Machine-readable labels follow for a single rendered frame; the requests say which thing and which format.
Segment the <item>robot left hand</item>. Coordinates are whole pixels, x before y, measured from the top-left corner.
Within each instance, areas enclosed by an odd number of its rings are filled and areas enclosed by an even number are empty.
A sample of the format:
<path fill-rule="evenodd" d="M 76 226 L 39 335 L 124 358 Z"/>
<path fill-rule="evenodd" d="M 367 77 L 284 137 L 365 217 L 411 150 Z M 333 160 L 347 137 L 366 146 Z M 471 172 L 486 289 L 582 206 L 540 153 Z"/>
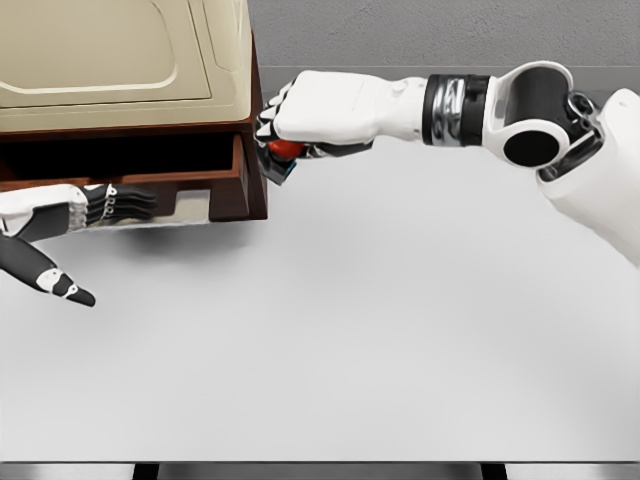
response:
<path fill-rule="evenodd" d="M 0 193 L 0 271 L 32 289 L 92 307 L 95 297 L 33 243 L 104 220 L 149 220 L 156 195 L 130 185 L 56 184 Z"/>

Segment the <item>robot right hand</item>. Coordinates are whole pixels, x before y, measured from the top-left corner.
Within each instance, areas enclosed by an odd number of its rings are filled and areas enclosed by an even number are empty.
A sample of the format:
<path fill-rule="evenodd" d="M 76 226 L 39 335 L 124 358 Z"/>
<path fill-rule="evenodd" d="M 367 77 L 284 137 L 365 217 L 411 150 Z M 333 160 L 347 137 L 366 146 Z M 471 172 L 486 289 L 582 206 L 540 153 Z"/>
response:
<path fill-rule="evenodd" d="M 382 134 L 391 85 L 379 77 L 306 70 L 282 87 L 258 114 L 261 147 L 284 140 L 307 145 L 364 145 Z"/>

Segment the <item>switch with red button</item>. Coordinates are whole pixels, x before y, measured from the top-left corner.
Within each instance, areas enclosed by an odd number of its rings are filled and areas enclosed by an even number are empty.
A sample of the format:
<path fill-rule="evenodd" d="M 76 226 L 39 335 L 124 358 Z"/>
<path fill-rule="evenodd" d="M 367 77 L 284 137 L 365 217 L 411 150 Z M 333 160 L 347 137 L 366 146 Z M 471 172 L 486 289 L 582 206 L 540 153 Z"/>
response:
<path fill-rule="evenodd" d="M 282 185 L 296 166 L 297 159 L 306 150 L 306 146 L 298 142 L 277 140 L 258 142 L 256 149 L 262 175 L 274 184 Z"/>

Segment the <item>brown cabinet drawer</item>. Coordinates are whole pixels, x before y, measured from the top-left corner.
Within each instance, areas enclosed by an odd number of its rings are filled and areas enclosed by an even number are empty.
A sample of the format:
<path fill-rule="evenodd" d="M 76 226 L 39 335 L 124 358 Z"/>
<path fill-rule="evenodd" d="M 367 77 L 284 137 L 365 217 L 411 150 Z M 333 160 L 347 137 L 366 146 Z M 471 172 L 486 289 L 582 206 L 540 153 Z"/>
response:
<path fill-rule="evenodd" d="M 246 159 L 237 134 L 0 144 L 0 191 L 58 183 L 113 183 L 145 189 L 157 196 L 157 217 L 176 212 L 179 193 L 205 191 L 209 220 L 249 216 Z"/>

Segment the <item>brown cabinet with beige top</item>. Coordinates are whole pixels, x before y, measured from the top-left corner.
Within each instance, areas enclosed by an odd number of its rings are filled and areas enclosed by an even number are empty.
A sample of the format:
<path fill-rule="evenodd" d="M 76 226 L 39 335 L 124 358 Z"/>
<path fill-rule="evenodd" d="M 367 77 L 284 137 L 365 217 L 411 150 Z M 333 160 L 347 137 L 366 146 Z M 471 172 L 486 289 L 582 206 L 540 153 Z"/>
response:
<path fill-rule="evenodd" d="M 249 216 L 267 215 L 253 145 L 262 95 L 248 0 L 0 0 L 0 144 L 231 133 Z M 158 221 L 208 219 L 181 192 Z"/>

